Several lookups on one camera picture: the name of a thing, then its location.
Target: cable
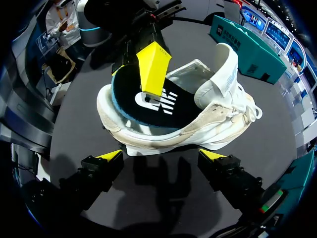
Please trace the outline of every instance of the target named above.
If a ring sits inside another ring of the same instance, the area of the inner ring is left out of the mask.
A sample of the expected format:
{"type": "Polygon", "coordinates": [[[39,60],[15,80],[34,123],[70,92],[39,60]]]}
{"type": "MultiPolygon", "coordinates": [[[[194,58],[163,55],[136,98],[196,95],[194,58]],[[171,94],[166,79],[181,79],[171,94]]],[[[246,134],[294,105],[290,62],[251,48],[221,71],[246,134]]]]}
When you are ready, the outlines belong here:
{"type": "Polygon", "coordinates": [[[47,94],[47,87],[46,87],[46,82],[45,82],[45,75],[44,75],[44,70],[42,70],[42,75],[43,75],[43,80],[44,80],[44,86],[45,86],[45,98],[48,98],[48,94],[47,94]]]}
{"type": "Polygon", "coordinates": [[[19,164],[18,162],[15,162],[15,161],[12,161],[12,167],[19,168],[19,169],[24,170],[24,171],[28,171],[32,174],[34,173],[34,171],[33,172],[30,171],[30,170],[33,170],[32,167],[25,167],[25,166],[19,164]]]}

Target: gray table surface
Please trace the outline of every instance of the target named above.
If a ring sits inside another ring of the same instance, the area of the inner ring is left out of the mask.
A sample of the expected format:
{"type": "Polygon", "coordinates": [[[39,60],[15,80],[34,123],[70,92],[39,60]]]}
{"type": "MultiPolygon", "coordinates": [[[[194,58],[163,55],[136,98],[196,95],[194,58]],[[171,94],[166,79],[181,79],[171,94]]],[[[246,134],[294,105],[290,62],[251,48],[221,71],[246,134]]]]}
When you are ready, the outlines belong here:
{"type": "MultiPolygon", "coordinates": [[[[208,35],[209,30],[209,26],[182,21],[164,29],[162,33],[173,56],[169,70],[193,59],[212,65],[216,43],[208,35]]],[[[60,178],[75,173],[88,155],[119,148],[102,129],[96,109],[98,91],[111,82],[111,66],[105,64],[92,70],[90,60],[89,56],[68,89],[55,123],[50,160],[51,181],[55,185],[60,178]]],[[[253,176],[262,177],[263,187],[267,188],[296,158],[291,120],[277,85],[240,74],[238,81],[264,115],[217,152],[240,158],[241,165],[253,176]]],[[[197,237],[210,236],[236,223],[241,213],[220,192],[213,192],[196,166],[197,157],[195,149],[148,156],[144,161],[125,156],[125,167],[113,187],[108,193],[101,193],[82,215],[115,229],[197,237]],[[147,169],[142,167],[144,163],[148,164],[147,169]]]]}

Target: black insole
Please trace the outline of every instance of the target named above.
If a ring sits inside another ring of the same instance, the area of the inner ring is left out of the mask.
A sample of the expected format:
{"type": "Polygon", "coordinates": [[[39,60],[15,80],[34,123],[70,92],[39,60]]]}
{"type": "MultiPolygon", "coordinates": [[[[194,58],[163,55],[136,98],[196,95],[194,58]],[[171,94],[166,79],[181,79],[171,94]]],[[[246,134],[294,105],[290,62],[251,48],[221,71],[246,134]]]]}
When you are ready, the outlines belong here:
{"type": "Polygon", "coordinates": [[[194,102],[194,94],[181,89],[168,79],[165,79],[163,87],[166,97],[157,98],[160,102],[143,98],[143,101],[138,100],[139,103],[137,103],[136,95],[138,94],[138,98],[141,98],[140,85],[141,79],[137,65],[126,65],[121,68],[112,81],[113,103],[127,119],[143,125],[179,129],[192,122],[202,111],[194,102]]]}

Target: screen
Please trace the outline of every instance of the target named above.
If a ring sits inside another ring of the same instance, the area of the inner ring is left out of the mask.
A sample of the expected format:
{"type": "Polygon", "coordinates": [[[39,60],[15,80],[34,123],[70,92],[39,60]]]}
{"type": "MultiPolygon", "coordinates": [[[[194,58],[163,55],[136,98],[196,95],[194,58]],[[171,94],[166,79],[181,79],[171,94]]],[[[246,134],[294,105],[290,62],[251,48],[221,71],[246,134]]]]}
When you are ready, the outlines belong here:
{"type": "Polygon", "coordinates": [[[250,19],[250,23],[254,26],[257,26],[258,20],[259,19],[256,16],[252,15],[250,19]]]}
{"type": "Polygon", "coordinates": [[[317,88],[315,88],[315,89],[313,90],[313,95],[314,95],[314,97],[315,97],[315,100],[317,100],[317,88]]]}
{"type": "Polygon", "coordinates": [[[259,20],[258,24],[257,24],[257,28],[259,30],[263,31],[264,27],[265,27],[265,24],[259,20]]]}
{"type": "Polygon", "coordinates": [[[248,11],[244,11],[243,15],[244,15],[244,18],[246,19],[246,21],[249,22],[251,17],[252,17],[252,14],[249,13],[248,11]]]}
{"type": "Polygon", "coordinates": [[[311,73],[311,71],[309,70],[309,68],[307,66],[304,68],[303,73],[304,73],[304,76],[305,76],[306,80],[309,83],[309,86],[311,88],[313,88],[313,86],[316,84],[316,81],[315,81],[315,79],[313,77],[313,74],[311,73]]]}
{"type": "Polygon", "coordinates": [[[265,32],[272,40],[274,40],[283,50],[286,49],[290,38],[274,26],[271,22],[268,24],[265,32]]]}
{"type": "Polygon", "coordinates": [[[294,47],[291,48],[289,56],[296,64],[302,64],[303,58],[299,55],[299,53],[295,50],[294,47]]]}

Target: white sneaker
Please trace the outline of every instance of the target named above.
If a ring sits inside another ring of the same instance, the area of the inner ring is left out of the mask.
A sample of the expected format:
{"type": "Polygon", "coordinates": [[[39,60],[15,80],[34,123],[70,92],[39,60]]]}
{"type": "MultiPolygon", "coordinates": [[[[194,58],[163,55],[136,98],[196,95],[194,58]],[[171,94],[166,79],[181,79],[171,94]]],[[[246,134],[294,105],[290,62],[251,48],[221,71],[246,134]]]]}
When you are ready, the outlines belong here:
{"type": "MultiPolygon", "coordinates": [[[[97,110],[101,121],[116,140],[126,145],[129,156],[159,154],[189,144],[217,150],[229,144],[252,122],[262,117],[262,110],[237,82],[237,54],[229,45],[219,43],[216,46],[215,57],[215,73],[195,59],[166,76],[166,82],[172,82],[183,91],[193,94],[194,103],[200,109],[197,116],[195,115],[195,118],[182,128],[177,128],[177,121],[171,122],[176,126],[159,127],[156,124],[153,126],[152,123],[138,121],[133,113],[127,114],[122,111],[111,85],[106,85],[100,90],[97,96],[97,110]]],[[[156,102],[152,99],[145,101],[145,95],[142,93],[137,95],[132,101],[139,106],[143,104],[140,107],[145,115],[147,112],[160,111],[161,115],[172,117],[175,114],[173,107],[170,109],[164,105],[176,107],[182,103],[176,94],[163,94],[161,99],[155,99],[156,102]]]]}

